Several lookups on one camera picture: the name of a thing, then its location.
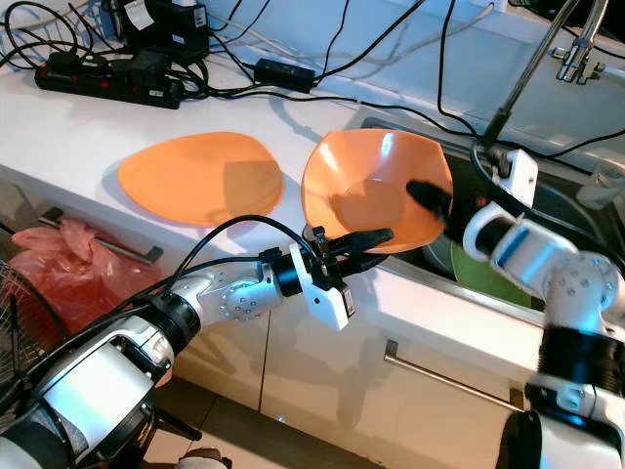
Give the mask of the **black power adapter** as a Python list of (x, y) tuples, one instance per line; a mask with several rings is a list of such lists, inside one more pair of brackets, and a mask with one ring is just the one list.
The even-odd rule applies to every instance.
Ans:
[(318, 84), (312, 68), (290, 65), (277, 60), (259, 59), (253, 66), (254, 80), (260, 85), (308, 93)]

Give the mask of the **steel kitchen sink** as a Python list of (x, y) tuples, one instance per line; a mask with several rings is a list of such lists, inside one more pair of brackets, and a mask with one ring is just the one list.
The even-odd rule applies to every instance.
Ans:
[[(430, 134), (429, 138), (441, 144), (443, 157), (449, 164), (457, 187), (469, 184), (472, 192), (480, 191), (480, 180), (474, 173), (466, 139), (447, 138), (438, 131)], [(576, 200), (575, 194), (585, 182), (588, 182), (588, 178), (577, 171), (562, 168), (554, 162), (540, 162), (535, 209), (553, 216), (566, 227), (596, 236), (612, 253), (625, 256), (625, 201), (612, 202), (602, 209), (582, 206)], [(513, 301), (505, 299), (504, 296), (486, 293), (477, 287), (466, 286), (456, 278), (452, 259), (454, 256), (451, 254), (450, 242), (441, 237), (428, 246), (390, 256), (387, 262), (381, 264), (381, 268), (433, 287), (441, 293), (495, 310), (504, 316), (532, 325), (543, 324), (543, 300), (530, 298)]]

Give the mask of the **orange plate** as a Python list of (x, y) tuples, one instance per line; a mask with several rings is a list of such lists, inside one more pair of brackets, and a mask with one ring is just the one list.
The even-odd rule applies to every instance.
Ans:
[(282, 199), (286, 176), (258, 139), (210, 131), (135, 152), (121, 162), (117, 180), (153, 215), (211, 227), (233, 216), (270, 213)]

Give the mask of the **clear glass cup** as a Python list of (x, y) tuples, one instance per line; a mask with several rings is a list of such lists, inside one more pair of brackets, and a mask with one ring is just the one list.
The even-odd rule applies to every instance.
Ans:
[(600, 159), (588, 182), (576, 193), (575, 199), (588, 209), (599, 210), (607, 207), (622, 193), (625, 193), (625, 162)]

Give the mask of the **black floor fan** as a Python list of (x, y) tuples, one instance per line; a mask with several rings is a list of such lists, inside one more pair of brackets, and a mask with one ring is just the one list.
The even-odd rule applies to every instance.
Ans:
[(20, 299), (14, 287), (1, 287), (0, 307), (0, 410), (5, 412), (13, 406), (14, 398), (20, 393), (23, 375), (20, 358)]

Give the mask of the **green plate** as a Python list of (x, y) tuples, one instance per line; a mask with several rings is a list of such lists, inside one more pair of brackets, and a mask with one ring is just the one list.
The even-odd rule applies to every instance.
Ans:
[(534, 304), (534, 298), (517, 286), (514, 286), (507, 278), (485, 262), (478, 262), (465, 253), (463, 247), (451, 244), (451, 270), (457, 284), (466, 289), (475, 291), (490, 298), (506, 303), (530, 308)]

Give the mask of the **orange bowl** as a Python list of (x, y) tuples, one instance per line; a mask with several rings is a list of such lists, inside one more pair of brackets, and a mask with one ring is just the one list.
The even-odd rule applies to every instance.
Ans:
[(331, 131), (310, 153), (301, 176), (301, 206), (310, 228), (327, 237), (393, 232), (371, 254), (395, 254), (424, 247), (442, 236), (435, 215), (415, 202), (410, 182), (454, 191), (454, 179), (440, 143), (409, 131)]

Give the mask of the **black power strip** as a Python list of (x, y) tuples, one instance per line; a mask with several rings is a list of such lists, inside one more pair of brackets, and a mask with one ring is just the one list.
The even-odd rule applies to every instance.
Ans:
[(176, 110), (182, 106), (185, 85), (170, 71), (169, 58), (151, 50), (121, 59), (79, 57), (57, 51), (45, 65), (36, 68), (34, 81), (37, 88), (77, 97)]

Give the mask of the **black charger box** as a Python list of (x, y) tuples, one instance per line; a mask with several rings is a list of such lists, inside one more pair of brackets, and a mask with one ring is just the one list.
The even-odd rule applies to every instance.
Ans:
[(188, 65), (210, 54), (207, 9), (199, 0), (102, 0), (125, 48), (157, 51)]

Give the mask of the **chrome faucet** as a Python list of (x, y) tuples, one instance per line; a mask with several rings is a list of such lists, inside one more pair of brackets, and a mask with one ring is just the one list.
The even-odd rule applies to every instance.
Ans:
[(585, 85), (586, 82), (599, 79), (603, 64), (591, 62), (591, 51), (597, 41), (599, 28), (602, 27), (610, 0), (590, 0), (586, 18), (574, 40), (568, 46), (553, 46), (550, 57), (558, 60), (557, 79), (571, 84)]

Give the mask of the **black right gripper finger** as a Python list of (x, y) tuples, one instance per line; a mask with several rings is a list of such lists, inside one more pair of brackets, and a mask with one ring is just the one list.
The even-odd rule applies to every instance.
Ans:
[(454, 209), (454, 195), (432, 182), (407, 182), (405, 190), (412, 200), (438, 220), (447, 220)]

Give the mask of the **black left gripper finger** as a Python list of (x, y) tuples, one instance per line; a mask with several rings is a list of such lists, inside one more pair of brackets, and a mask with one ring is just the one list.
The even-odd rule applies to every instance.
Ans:
[(352, 232), (338, 238), (338, 255), (367, 253), (394, 238), (393, 229), (381, 228), (375, 231)]

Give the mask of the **red plastic bag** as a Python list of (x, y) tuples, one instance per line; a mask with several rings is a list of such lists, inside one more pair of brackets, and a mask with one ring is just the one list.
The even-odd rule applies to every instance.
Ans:
[(161, 279), (156, 265), (137, 262), (103, 245), (106, 233), (63, 218), (57, 228), (19, 231), (10, 265), (48, 299), (67, 332), (77, 332), (120, 301)]

